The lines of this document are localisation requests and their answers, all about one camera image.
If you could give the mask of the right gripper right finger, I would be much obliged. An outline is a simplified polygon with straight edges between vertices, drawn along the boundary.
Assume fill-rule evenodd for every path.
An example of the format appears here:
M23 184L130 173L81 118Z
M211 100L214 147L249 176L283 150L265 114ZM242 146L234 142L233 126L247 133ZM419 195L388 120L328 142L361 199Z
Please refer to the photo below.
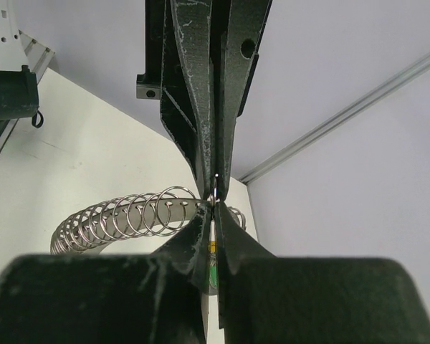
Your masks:
M227 343L430 343L430 318L392 259L276 257L214 209Z

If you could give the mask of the green tag key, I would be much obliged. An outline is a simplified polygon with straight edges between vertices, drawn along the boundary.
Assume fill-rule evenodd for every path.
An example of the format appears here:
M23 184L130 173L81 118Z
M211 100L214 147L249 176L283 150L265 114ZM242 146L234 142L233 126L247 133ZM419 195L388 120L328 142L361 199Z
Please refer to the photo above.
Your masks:
M215 259L212 259L209 265L209 286L215 290L218 288L217 263Z

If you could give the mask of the metal keyring with yellow handle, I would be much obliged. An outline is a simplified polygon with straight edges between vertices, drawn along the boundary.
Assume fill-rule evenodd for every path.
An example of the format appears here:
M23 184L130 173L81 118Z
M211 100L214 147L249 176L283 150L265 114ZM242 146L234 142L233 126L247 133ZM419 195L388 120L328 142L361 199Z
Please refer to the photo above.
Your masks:
M170 239L196 218L203 202L183 186L101 201L63 220L52 234L49 252L99 254L129 239Z

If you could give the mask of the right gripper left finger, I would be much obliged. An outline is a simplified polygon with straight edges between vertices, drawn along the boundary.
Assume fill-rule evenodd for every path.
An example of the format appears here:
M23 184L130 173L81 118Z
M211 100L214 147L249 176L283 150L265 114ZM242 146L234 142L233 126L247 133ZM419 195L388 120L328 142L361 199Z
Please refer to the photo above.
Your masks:
M22 255L0 274L0 343L205 343L212 209L151 254Z

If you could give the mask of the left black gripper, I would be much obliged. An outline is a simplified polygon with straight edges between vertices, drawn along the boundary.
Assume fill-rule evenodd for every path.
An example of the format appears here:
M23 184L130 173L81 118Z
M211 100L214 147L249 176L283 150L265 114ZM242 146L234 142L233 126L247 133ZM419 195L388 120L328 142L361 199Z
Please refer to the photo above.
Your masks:
M247 101L271 5L215 1L211 24L211 1L145 1L145 72L137 74L136 98L161 99L161 121L202 199L212 192L213 172L217 198L227 198L237 118Z

